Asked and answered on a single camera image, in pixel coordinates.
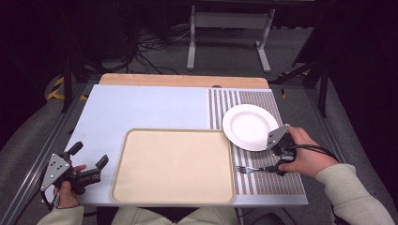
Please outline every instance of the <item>dark background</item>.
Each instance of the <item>dark background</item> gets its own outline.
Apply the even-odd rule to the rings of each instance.
[[[126,57],[133,53],[131,43],[136,38],[138,23],[167,38],[169,27],[187,23],[190,14],[189,6],[135,7],[129,2],[59,1],[65,13],[61,21],[69,25],[71,35],[62,37],[62,25],[51,19],[44,1],[0,2],[1,148],[28,117],[46,103],[44,90],[61,71],[67,51],[73,49],[95,63],[105,58]],[[337,17],[333,13],[325,14],[297,62],[307,63],[329,56],[330,78],[346,113],[397,204],[398,181],[394,179],[398,173],[395,143],[398,140],[397,3],[347,2],[354,9]],[[123,17],[126,11],[135,14]],[[322,15],[299,10],[288,15],[282,10],[278,12],[274,28],[315,26]],[[109,31],[114,35],[105,38]],[[75,75],[86,76],[83,70],[78,71]]]

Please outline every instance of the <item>fork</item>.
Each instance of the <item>fork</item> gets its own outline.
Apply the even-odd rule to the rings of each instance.
[[[273,166],[260,167],[260,168],[237,166],[237,171],[239,173],[253,173],[253,172],[256,172],[256,171],[272,173],[273,172],[273,168],[274,168]]]

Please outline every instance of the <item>wooden tray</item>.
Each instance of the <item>wooden tray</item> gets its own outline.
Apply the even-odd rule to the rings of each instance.
[[[229,203],[230,142],[222,130],[132,129],[112,189],[118,203]]]

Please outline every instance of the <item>gray carpet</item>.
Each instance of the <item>gray carpet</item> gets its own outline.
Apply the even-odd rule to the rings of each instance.
[[[272,29],[266,44],[266,53],[271,66],[271,73],[262,71],[257,52],[253,46],[256,37],[261,37],[257,31],[244,31],[240,35],[232,36],[231,31],[208,30],[198,32],[196,51],[196,63],[194,71],[186,70],[189,36],[168,46],[161,51],[150,51],[144,56],[158,67],[164,74],[174,74],[173,68],[179,74],[187,75],[217,75],[217,76],[244,76],[265,77],[274,80],[283,71],[291,71],[291,64],[298,54],[311,29]],[[120,62],[108,61],[106,67]],[[134,72],[146,73],[146,68],[134,60],[130,64]],[[149,73],[157,73],[148,67]],[[93,76],[85,87],[85,94],[89,94],[92,84],[98,82],[99,76]],[[366,188],[378,198],[389,210],[395,222],[398,222],[398,213],[391,197],[369,163],[360,143],[353,131],[341,102],[335,93],[332,84],[329,84],[327,101],[327,120],[317,119],[318,111],[313,109],[310,96],[311,91],[297,87],[286,87],[286,98],[282,98],[278,86],[271,86],[276,98],[279,111],[284,123],[294,127],[307,129],[310,135],[321,145],[330,147],[329,139],[323,125],[328,124],[333,131],[339,147],[342,149],[346,162],[356,166],[358,176]],[[60,153],[68,143],[69,132],[74,129],[79,115],[85,104],[84,100],[77,100],[69,118],[58,138],[54,140],[52,151]],[[9,140],[0,152],[0,215],[4,215],[8,206],[18,193],[26,173],[29,172],[37,155],[51,136],[57,119],[61,116],[63,102],[58,99],[48,100],[47,104],[32,115]],[[330,206],[323,187],[313,179],[302,176],[302,181],[308,196],[309,204],[285,208],[255,208],[243,209],[245,224],[252,224],[257,218],[266,212],[274,212],[283,218],[287,224],[330,224]],[[27,207],[18,224],[36,224],[48,213],[45,205],[37,196]],[[84,224],[96,224],[95,217],[87,217]]]

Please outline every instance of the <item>person's left hand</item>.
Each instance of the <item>person's left hand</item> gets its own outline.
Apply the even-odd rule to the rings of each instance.
[[[85,165],[80,165],[74,168],[75,171],[83,171],[86,168]],[[64,181],[61,184],[61,188],[58,190],[54,189],[54,193],[59,192],[59,204],[62,208],[71,208],[79,205],[77,194],[73,192],[69,181]]]

